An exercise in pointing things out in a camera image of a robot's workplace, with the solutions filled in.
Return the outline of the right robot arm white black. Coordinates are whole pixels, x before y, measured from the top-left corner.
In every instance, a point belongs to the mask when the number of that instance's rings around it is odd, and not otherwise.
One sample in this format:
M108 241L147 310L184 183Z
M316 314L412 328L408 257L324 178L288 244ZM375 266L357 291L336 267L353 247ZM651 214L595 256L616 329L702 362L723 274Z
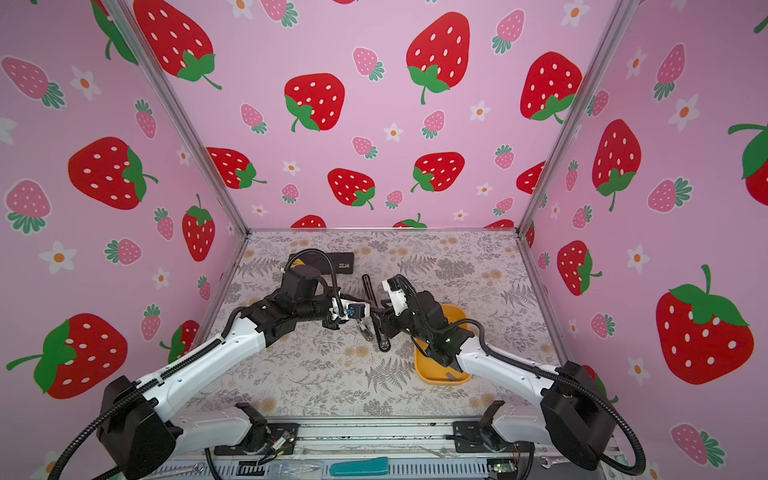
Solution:
M380 315L383 334L407 334L435 363L489 380L540 407L541 414L526 427L505 427L502 411L493 413L491 429L504 442L551 445L585 470L604 463L628 476L644 473L646 455L638 436L582 365L540 365L497 349L478 321L450 323L427 291L400 288L388 296Z

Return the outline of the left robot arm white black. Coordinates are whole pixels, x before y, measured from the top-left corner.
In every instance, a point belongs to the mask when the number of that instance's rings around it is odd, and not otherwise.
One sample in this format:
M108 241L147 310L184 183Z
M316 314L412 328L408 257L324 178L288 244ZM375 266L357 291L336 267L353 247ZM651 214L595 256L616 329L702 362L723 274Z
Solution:
M368 302L342 295L337 278L325 280L317 268L299 264L301 256L290 256L275 291L233 310L221 333L151 374L136 381L121 377L110 385L105 408L64 449L50 478L61 477L91 435L115 462L105 478L121 473L141 479L154 473L192 437L191 428L174 425L172 418L231 367L267 349L300 322L318 321L336 330L349 320L369 318Z

